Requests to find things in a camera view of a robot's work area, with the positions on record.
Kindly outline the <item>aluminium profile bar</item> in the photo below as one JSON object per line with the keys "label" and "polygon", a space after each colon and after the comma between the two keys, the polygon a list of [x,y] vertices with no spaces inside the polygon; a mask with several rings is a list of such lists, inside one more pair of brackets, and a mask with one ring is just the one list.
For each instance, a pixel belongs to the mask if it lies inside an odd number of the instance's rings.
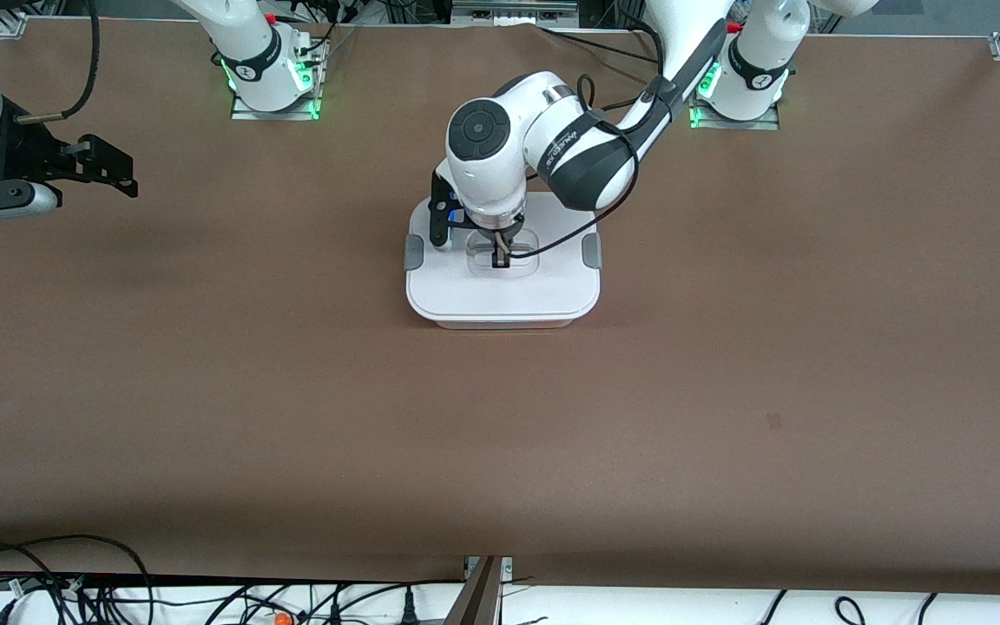
{"label": "aluminium profile bar", "polygon": [[464,586],[442,625],[500,625],[503,587],[513,581],[510,556],[468,556]]}

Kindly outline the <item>brown table cover sheet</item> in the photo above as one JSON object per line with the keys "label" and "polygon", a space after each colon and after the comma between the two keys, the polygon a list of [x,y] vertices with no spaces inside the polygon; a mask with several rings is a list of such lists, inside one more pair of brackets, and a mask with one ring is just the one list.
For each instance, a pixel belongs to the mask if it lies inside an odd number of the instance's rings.
{"label": "brown table cover sheet", "polygon": [[112,20],[56,124],[135,159],[0,221],[0,541],[151,572],[1000,593],[1000,61],[811,38],[778,131],[682,117],[560,331],[405,297],[462,102],[646,63],[531,25],[337,30],[316,122],[238,122],[195,23]]}

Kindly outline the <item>metal bracket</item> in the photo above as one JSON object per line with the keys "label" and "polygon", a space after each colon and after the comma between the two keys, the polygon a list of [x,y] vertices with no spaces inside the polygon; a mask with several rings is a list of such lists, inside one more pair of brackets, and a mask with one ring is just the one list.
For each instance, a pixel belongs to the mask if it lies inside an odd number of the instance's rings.
{"label": "metal bracket", "polygon": [[580,28],[578,0],[450,0],[452,25],[517,25]]}

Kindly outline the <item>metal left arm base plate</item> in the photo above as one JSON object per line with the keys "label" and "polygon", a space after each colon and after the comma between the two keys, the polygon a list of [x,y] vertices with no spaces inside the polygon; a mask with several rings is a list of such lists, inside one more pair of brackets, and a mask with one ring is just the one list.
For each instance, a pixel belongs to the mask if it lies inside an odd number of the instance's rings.
{"label": "metal left arm base plate", "polygon": [[777,130],[777,102],[789,68],[774,71],[735,68],[734,56],[725,46],[705,74],[689,104],[690,126],[709,129]]}

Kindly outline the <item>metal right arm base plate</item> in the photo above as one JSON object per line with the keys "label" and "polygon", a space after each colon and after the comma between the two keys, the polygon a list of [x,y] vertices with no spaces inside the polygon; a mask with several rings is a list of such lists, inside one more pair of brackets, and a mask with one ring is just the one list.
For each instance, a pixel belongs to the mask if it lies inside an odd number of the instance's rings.
{"label": "metal right arm base plate", "polygon": [[326,73],[326,41],[313,41],[298,32],[289,47],[280,47],[273,63],[253,79],[250,64],[223,63],[234,92],[231,118],[235,120],[293,120],[320,118]]}

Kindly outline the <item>white box lid grey clips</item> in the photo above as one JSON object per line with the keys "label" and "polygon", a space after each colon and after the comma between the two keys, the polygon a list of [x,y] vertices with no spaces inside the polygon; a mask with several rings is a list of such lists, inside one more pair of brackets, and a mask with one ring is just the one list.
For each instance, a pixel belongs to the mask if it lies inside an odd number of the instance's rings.
{"label": "white box lid grey clips", "polygon": [[467,248],[470,229],[455,229],[434,248],[428,202],[412,211],[405,242],[405,293],[414,312],[431,318],[573,318],[594,309],[601,290],[601,237],[591,217],[561,206],[551,193],[528,193],[513,252],[535,252],[571,231],[578,236],[545,253],[490,266],[491,247]]}

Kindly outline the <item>translucent pink plastic box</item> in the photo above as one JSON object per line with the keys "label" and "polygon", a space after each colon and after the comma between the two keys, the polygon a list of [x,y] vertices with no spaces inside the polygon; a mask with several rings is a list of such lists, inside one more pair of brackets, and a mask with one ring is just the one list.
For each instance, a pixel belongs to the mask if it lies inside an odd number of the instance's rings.
{"label": "translucent pink plastic box", "polygon": [[570,325],[573,318],[431,318],[448,331],[552,331]]}

